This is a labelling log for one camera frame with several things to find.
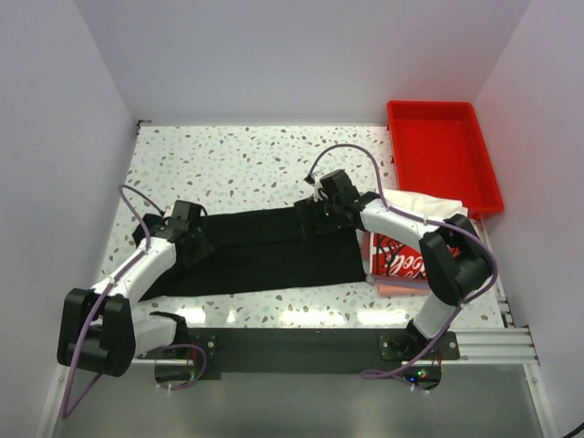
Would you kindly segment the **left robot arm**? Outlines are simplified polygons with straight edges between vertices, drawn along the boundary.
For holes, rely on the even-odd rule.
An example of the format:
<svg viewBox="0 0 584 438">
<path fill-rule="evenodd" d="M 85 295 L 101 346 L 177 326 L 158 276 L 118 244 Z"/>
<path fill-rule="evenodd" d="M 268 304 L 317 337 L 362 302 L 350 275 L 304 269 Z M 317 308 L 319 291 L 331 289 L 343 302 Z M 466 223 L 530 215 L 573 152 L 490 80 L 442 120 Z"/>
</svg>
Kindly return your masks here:
<svg viewBox="0 0 584 438">
<path fill-rule="evenodd" d="M 132 234 L 136 249 L 111 275 L 65 298 L 57 361 L 112 377 L 153 349 L 169 358 L 189 347 L 184 318 L 155 311 L 140 317 L 133 309 L 164 274 L 190 268 L 213 252 L 203 228 L 206 209 L 177 201 L 169 215 L 146 214 Z"/>
</svg>

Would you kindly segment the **black t-shirt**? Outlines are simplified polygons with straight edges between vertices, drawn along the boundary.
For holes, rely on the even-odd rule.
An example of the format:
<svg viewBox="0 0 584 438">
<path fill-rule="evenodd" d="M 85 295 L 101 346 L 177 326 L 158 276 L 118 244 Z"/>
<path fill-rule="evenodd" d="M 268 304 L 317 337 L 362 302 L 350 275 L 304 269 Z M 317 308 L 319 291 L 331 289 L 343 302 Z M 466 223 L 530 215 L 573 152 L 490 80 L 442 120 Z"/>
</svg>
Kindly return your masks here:
<svg viewBox="0 0 584 438">
<path fill-rule="evenodd" d="M 363 282 L 352 229 L 304 239 L 292 207 L 215 214 L 203 219 L 213 252 L 192 267 L 166 271 L 142 300 L 323 287 Z"/>
</svg>

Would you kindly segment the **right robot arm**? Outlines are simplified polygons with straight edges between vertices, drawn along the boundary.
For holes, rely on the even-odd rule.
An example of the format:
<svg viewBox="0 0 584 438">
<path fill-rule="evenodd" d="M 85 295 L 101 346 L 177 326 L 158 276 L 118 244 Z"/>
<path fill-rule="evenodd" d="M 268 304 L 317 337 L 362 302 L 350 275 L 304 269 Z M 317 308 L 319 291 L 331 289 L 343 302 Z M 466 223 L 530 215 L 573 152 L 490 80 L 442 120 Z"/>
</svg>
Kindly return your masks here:
<svg viewBox="0 0 584 438">
<path fill-rule="evenodd" d="M 461 305 L 496 281 L 495 257 L 466 216 L 424 218 L 402 210 L 378 193 L 360 193 L 342 170 L 325 175 L 316 193 L 294 208 L 306 239 L 359 229 L 393 237 L 420 253 L 430 294 L 401 339 L 413 360 L 435 352 Z"/>
</svg>

